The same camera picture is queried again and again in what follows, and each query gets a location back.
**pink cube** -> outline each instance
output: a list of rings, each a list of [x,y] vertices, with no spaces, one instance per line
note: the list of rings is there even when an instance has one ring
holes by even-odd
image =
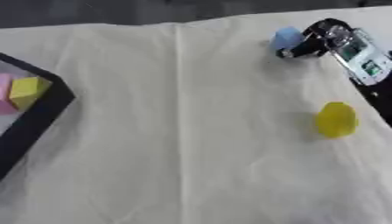
[[[8,73],[0,73],[0,115],[8,115],[18,111],[8,99],[12,86],[11,84],[11,75]]]

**black tray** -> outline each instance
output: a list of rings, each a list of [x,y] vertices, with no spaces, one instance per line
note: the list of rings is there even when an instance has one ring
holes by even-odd
[[[54,73],[3,53],[0,53],[0,60],[52,82],[45,93],[0,136],[0,180],[2,180],[75,96],[67,84]]]

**cube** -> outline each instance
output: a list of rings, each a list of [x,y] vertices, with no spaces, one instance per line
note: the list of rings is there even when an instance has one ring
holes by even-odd
[[[304,35],[294,27],[286,27],[276,32],[271,46],[277,51],[291,49],[304,41]]]
[[[16,79],[12,82],[10,101],[19,110],[28,109],[51,84],[49,80],[41,77]]]
[[[8,73],[0,73],[0,115],[8,115],[18,110],[9,101],[12,77]]]

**white tablecloth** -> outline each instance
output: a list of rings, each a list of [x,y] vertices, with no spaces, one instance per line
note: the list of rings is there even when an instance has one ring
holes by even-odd
[[[392,49],[392,8],[0,31],[77,101],[0,185],[6,224],[392,222],[392,130],[331,56],[285,62],[274,31],[340,18]],[[360,118],[327,140],[325,103]]]

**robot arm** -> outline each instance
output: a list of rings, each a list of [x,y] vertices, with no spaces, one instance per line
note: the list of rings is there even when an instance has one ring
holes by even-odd
[[[392,127],[392,60],[361,29],[327,18],[302,32],[298,45],[276,51],[280,58],[305,55],[321,57],[329,52],[347,70],[352,83]]]

